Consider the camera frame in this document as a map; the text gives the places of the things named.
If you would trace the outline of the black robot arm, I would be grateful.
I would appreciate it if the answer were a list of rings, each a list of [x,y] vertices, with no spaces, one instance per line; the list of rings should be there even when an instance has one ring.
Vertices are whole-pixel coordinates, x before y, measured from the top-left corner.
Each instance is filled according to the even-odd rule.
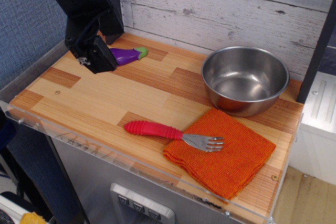
[[[65,46],[93,73],[114,71],[109,49],[124,33],[120,0],[56,0],[67,15]]]

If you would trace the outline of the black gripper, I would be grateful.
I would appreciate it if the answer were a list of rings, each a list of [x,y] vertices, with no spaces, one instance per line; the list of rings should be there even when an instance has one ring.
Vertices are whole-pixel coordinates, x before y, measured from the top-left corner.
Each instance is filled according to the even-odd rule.
[[[65,46],[69,50],[80,51],[81,44],[89,40],[82,47],[81,54],[77,53],[76,59],[94,74],[115,71],[118,67],[107,44],[100,36],[96,36],[100,18],[108,13],[110,9],[67,17]]]

